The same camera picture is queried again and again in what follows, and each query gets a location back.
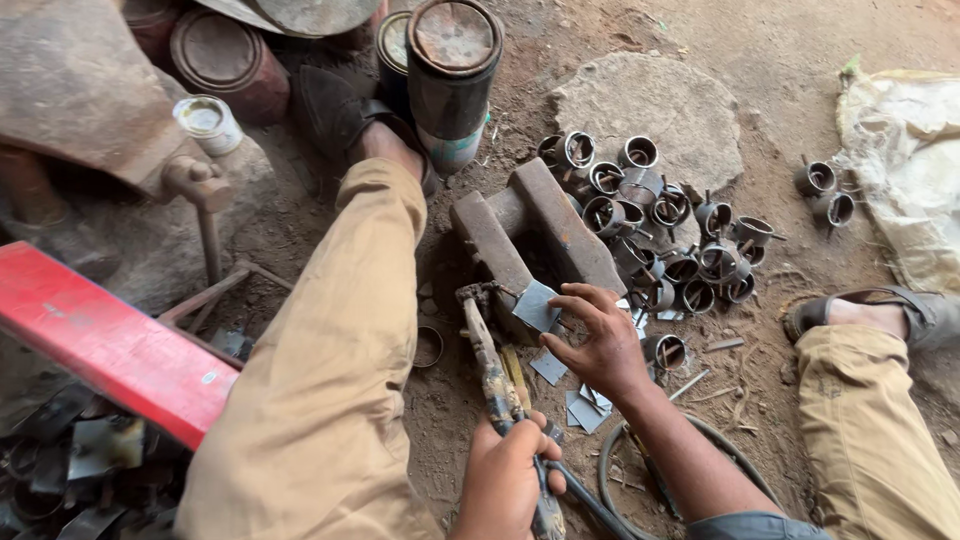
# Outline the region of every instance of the leather sandal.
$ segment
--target leather sandal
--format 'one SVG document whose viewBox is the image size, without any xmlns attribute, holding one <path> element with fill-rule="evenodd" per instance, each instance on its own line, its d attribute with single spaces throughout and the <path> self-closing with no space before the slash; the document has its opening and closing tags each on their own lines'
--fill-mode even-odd
<svg viewBox="0 0 960 540">
<path fill-rule="evenodd" d="M 423 157 L 423 196 L 430 201 L 437 194 L 440 179 L 417 134 L 383 102 L 358 96 L 343 78 L 312 65 L 302 65 L 293 77 L 292 97 L 300 130 L 325 158 L 350 166 L 348 149 L 379 120 Z"/>
<path fill-rule="evenodd" d="M 868 301 L 875 293 L 891 295 Z M 913 292 L 898 285 L 883 285 L 831 294 L 792 306 L 783 317 L 783 328 L 791 342 L 813 327 L 825 326 L 830 304 L 835 300 L 879 306 L 897 304 L 907 319 L 907 347 L 911 351 L 931 351 L 945 345 L 960 344 L 960 297 L 932 292 Z"/>
</svg>

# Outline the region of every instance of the person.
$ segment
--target person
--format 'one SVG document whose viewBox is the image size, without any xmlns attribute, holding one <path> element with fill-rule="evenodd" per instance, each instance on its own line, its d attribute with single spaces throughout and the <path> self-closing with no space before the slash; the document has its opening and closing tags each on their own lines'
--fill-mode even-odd
<svg viewBox="0 0 960 540">
<path fill-rule="evenodd" d="M 221 417 L 198 449 L 178 537 L 440 539 L 407 478 L 402 389 L 416 348 L 414 249 L 436 189 L 422 147 L 342 79 L 303 67 L 295 114 L 318 150 L 353 163 L 340 214 L 257 341 Z M 609 397 L 657 462 L 691 538 L 828 538 L 786 517 L 646 375 L 615 295 L 568 283 L 551 301 L 589 340 L 543 344 Z M 910 401 L 907 348 L 956 341 L 956 298 L 853 297 L 797 307 L 800 413 L 825 525 L 837 539 L 957 538 L 960 494 Z M 501 438 L 486 415 L 471 443 L 456 540 L 532 538 L 535 454 L 559 459 L 539 413 Z M 556 471 L 551 489 L 563 493 Z"/>
</svg>

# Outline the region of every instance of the hand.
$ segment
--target hand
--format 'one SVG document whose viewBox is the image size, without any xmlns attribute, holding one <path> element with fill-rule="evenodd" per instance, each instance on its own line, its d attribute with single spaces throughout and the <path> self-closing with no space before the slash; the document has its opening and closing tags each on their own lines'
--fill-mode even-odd
<svg viewBox="0 0 960 540">
<path fill-rule="evenodd" d="M 540 344 L 573 370 L 590 388 L 620 407 L 632 393 L 647 388 L 650 377 L 630 315 L 616 306 L 616 293 L 586 283 L 564 283 L 567 296 L 550 299 L 587 325 L 589 336 L 577 348 L 552 333 L 542 333 Z"/>
<path fill-rule="evenodd" d="M 534 455 L 560 459 L 560 447 L 540 430 L 546 425 L 542 413 L 531 411 L 532 420 L 515 424 L 500 437 L 487 411 L 473 432 L 464 494 L 451 540 L 533 540 L 530 524 L 540 496 L 540 481 L 534 470 Z M 547 476 L 550 490 L 560 495 L 566 480 L 560 471 Z"/>
</svg>

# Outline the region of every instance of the rusty anvil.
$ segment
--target rusty anvil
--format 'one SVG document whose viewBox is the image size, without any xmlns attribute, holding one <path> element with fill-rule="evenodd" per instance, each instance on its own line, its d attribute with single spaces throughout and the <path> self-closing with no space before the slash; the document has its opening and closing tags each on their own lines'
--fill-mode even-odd
<svg viewBox="0 0 960 540">
<path fill-rule="evenodd" d="M 514 169 L 507 187 L 489 199 L 473 191 L 454 203 L 450 221 L 473 263 L 486 274 L 482 278 L 512 291 L 522 293 L 534 278 L 512 238 L 533 229 L 542 235 L 562 280 L 590 283 L 621 297 L 627 294 L 610 250 L 587 229 L 540 158 Z M 513 315 L 516 298 L 501 290 L 492 299 L 504 328 L 521 343 L 536 346 L 539 332 Z"/>
</svg>

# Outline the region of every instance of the left hand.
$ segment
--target left hand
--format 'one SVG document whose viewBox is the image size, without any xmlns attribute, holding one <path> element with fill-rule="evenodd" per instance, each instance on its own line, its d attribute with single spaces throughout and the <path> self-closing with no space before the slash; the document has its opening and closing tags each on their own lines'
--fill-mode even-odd
<svg viewBox="0 0 960 540">
<path fill-rule="evenodd" d="M 530 412 L 531 420 L 515 424 L 506 437 L 493 429 L 485 410 L 473 432 L 464 493 L 454 540 L 533 540 L 530 524 L 540 496 L 533 458 L 560 459 L 557 443 L 543 434 L 546 417 Z M 560 471 L 549 471 L 547 483 L 555 494 L 566 491 Z"/>
</svg>

